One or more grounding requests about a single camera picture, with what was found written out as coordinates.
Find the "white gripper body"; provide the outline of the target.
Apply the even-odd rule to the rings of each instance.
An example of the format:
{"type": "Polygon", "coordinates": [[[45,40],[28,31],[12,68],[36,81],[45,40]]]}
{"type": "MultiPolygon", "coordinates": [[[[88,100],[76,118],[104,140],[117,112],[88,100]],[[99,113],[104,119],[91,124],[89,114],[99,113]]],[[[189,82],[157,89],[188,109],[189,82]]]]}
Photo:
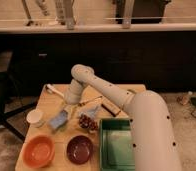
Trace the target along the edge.
{"type": "Polygon", "coordinates": [[[81,100],[85,87],[82,83],[73,79],[64,93],[64,100],[67,104],[75,105],[81,100]]]}

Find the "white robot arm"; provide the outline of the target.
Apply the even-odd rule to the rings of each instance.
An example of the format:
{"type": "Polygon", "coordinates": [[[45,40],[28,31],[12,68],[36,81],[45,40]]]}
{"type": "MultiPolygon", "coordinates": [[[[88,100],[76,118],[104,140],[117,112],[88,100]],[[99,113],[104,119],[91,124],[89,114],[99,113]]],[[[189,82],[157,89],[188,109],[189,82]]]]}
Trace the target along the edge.
{"type": "Polygon", "coordinates": [[[158,93],[132,93],[96,76],[91,67],[82,64],[74,65],[71,75],[65,91],[67,104],[78,104],[84,89],[91,86],[129,116],[135,171],[182,171],[170,113],[158,93]]]}

